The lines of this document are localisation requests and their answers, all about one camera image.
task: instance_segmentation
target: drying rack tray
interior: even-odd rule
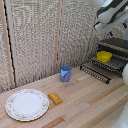
[[[115,56],[112,56],[112,58],[110,59],[109,62],[100,62],[100,61],[98,61],[97,60],[97,55],[92,56],[90,59],[91,59],[91,61],[96,61],[96,62],[101,63],[105,66],[108,66],[108,67],[110,67],[111,69],[114,69],[114,70],[121,69],[127,64],[127,62],[125,60],[122,60],[122,59],[117,58]]]

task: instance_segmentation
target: yellow sponge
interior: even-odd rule
[[[62,99],[55,92],[48,94],[48,96],[56,105],[62,102]]]

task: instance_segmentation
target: butcher block counter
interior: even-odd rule
[[[63,100],[55,105],[49,99],[48,111],[40,118],[17,121],[6,113],[7,99],[16,91],[36,89],[48,96],[57,93]],[[106,85],[73,68],[69,82],[61,82],[60,74],[0,94],[0,128],[110,128],[128,101],[128,87],[122,78]]]

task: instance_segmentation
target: dish rack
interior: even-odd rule
[[[97,60],[97,52],[106,51],[112,53],[109,62],[100,62]],[[123,69],[128,62],[128,41],[110,38],[98,43],[98,49],[95,54],[89,56],[89,62],[81,64],[80,70],[83,70],[93,77],[109,84],[110,80],[122,76]]]

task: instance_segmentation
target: blue cup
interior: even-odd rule
[[[60,79],[63,82],[68,82],[70,80],[70,74],[71,74],[71,67],[69,66],[62,66],[61,72],[60,72]]]

